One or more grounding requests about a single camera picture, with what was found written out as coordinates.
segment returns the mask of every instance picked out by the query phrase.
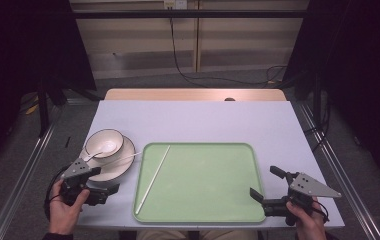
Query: person's arm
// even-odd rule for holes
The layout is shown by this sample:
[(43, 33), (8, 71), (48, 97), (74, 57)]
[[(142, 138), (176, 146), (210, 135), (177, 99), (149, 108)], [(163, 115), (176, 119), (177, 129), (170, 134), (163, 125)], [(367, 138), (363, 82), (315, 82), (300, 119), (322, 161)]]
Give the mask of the person's arm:
[[(312, 206), (321, 210), (317, 198), (314, 197), (313, 199)], [(291, 202), (287, 202), (286, 206), (291, 213), (298, 217), (296, 231), (300, 240), (326, 240), (324, 218), (321, 214), (314, 211), (309, 216), (302, 208), (293, 205)]]
[(73, 231), (81, 212), (81, 207), (90, 195), (90, 191), (84, 189), (78, 195), (74, 205), (68, 206), (59, 195), (63, 180), (53, 185), (53, 199), (50, 202), (50, 225), (49, 232), (43, 240), (72, 240)]

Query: sleeve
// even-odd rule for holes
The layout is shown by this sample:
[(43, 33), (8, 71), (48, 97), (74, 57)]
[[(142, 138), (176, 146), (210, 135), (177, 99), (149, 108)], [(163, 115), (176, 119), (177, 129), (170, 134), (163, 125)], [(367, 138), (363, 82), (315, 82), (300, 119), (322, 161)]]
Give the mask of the sleeve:
[(60, 235), (55, 233), (46, 233), (44, 235), (43, 240), (73, 240), (74, 235)]

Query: white plate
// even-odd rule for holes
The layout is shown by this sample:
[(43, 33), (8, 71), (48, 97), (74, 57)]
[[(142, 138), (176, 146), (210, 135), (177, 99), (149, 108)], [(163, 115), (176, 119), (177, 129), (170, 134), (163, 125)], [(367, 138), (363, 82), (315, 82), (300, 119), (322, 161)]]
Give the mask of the white plate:
[[(109, 181), (121, 176), (125, 171), (127, 171), (127, 169), (133, 163), (135, 156), (132, 156), (126, 159), (123, 159), (123, 158), (135, 154), (135, 148), (134, 148), (134, 144), (126, 136), (124, 136), (124, 145), (122, 146), (120, 151), (121, 153), (119, 154), (118, 160), (122, 159), (121, 161), (114, 161), (108, 164), (102, 164), (102, 163), (96, 162), (95, 160), (88, 161), (87, 164), (90, 166), (90, 168), (94, 168), (94, 167), (102, 168), (99, 175), (92, 176), (89, 178), (89, 180), (95, 181), (95, 182)], [(82, 158), (85, 156), (87, 156), (86, 151), (85, 150), (81, 151), (80, 157)]]

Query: white tabletop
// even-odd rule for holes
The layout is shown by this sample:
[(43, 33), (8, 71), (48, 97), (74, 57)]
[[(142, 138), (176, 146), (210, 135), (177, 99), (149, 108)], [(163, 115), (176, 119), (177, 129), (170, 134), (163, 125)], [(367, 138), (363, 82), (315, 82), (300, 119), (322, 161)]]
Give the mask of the white tabletop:
[[(140, 152), (152, 142), (244, 142), (252, 146), (258, 161), (266, 199), (287, 194), (285, 180), (269, 172), (275, 165), (289, 172), (305, 172), (325, 183), (290, 102), (208, 101), (101, 101), (88, 137), (102, 129), (116, 129)], [(115, 179), (119, 191), (106, 204), (84, 205), (78, 226), (105, 229), (218, 229), (288, 227), (283, 217), (267, 217), (261, 223), (147, 224), (135, 220), (132, 209), (141, 155), (130, 169)], [(344, 226), (333, 199), (319, 198), (327, 208), (327, 227)]]

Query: light green tray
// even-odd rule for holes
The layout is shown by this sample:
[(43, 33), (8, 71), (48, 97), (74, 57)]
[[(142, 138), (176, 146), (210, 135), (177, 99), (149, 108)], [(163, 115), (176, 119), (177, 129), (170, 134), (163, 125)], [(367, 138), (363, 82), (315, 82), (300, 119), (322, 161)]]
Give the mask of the light green tray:
[(140, 222), (261, 222), (265, 213), (249, 188), (263, 192), (248, 144), (151, 143), (143, 151), (133, 212)]

